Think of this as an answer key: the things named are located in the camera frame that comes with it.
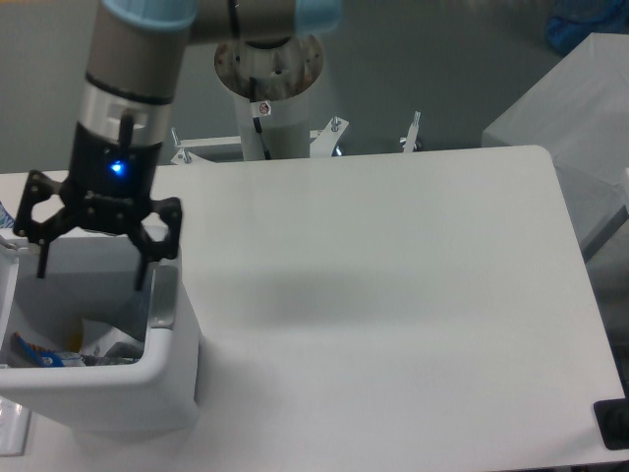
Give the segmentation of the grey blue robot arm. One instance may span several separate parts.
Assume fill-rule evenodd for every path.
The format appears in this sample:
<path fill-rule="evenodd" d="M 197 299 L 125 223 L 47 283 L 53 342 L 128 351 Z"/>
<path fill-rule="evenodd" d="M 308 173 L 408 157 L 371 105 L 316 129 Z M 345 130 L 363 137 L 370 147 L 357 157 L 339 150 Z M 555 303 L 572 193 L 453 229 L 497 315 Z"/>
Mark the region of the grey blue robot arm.
<path fill-rule="evenodd" d="M 315 81 L 322 59 L 305 47 L 342 12 L 339 1 L 100 2 L 68 175 L 30 172 L 15 217 L 15 234 L 39 250 L 37 276 L 51 243 L 76 228 L 127 236 L 140 254 L 138 277 L 176 258 L 181 202 L 150 193 L 187 47 L 217 45 L 215 66 L 245 100 L 270 160 L 270 117 Z"/>

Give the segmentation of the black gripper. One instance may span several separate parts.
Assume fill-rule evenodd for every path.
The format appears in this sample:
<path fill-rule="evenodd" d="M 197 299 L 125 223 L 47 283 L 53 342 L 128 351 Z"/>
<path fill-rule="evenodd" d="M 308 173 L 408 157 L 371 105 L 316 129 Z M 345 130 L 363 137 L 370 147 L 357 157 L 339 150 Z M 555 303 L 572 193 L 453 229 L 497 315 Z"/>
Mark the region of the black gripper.
<path fill-rule="evenodd" d="M 37 278 L 46 275 L 51 244 L 80 225 L 89 193 L 132 204 L 126 234 L 140 254 L 136 290 L 143 289 L 150 264 L 178 257 L 181 200 L 150 198 L 161 148 L 162 144 L 122 148 L 78 124 L 69 173 L 63 182 L 38 170 L 29 172 L 14 233 L 38 249 Z"/>

